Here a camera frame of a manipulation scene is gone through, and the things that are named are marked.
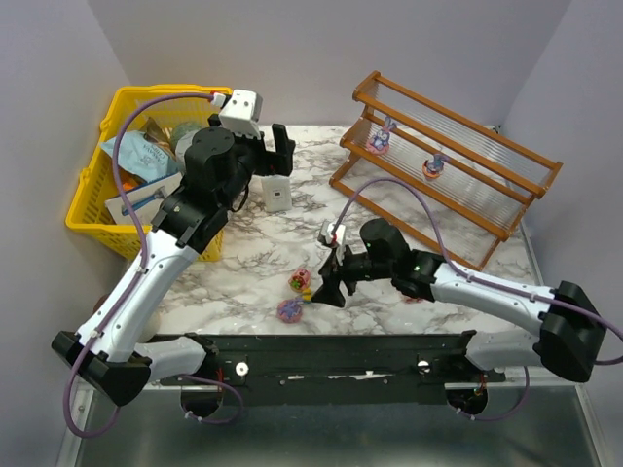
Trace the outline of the purple bunny pink donut toy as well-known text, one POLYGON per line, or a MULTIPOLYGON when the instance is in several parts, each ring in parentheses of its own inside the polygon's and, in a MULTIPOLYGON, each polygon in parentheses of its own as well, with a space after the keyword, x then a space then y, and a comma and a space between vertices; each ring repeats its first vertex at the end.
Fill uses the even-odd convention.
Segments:
POLYGON ((303 316, 303 303, 301 298, 284 300, 277 306, 276 315, 286 324, 297 323, 303 316))

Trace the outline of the purple bunny pink base toy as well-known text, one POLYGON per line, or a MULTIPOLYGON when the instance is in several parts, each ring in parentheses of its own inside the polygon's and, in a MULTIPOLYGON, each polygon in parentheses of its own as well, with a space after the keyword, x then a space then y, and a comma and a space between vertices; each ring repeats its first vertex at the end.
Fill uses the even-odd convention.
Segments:
POLYGON ((366 149, 374 155, 386 154, 390 147, 390 136, 396 129, 396 123, 391 117, 386 117, 381 128, 366 142, 366 149))

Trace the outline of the purple bunny orange cup toy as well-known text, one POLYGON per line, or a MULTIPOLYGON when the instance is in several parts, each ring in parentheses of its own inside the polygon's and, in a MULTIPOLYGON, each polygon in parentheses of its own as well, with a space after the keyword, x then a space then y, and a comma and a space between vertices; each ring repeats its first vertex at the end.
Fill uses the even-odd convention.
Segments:
POLYGON ((434 180, 441 176, 445 163, 450 158, 443 153, 436 153, 422 164, 422 174, 427 180, 434 180))

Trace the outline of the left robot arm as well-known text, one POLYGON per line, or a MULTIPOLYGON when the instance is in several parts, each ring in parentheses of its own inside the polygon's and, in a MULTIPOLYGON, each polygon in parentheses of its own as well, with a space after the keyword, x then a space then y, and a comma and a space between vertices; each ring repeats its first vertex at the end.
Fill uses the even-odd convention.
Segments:
POLYGON ((194 335, 142 344, 150 317, 178 276, 228 223, 254 175, 288 176, 295 143, 272 126, 275 147, 261 136, 234 134, 224 118, 193 138, 180 186, 161 204, 139 254, 107 299, 75 332, 56 335, 56 354, 116 406, 131 402, 154 380, 193 375, 214 347, 194 335))

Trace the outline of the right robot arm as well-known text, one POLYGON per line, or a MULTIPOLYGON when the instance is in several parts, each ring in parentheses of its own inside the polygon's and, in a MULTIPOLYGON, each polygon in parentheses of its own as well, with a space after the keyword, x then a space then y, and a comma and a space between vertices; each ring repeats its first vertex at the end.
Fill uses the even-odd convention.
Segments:
POLYGON ((465 356, 480 370, 543 367, 557 377, 586 382, 598 360, 605 325, 583 289, 563 281, 556 288, 520 284, 459 267, 443 256, 413 249, 383 218, 366 222, 366 248, 353 253, 346 229, 326 221, 318 242, 330 254, 319 275, 315 303, 343 307, 360 281, 389 280, 401 294, 431 303, 461 305, 513 324, 507 332, 477 332, 465 356))

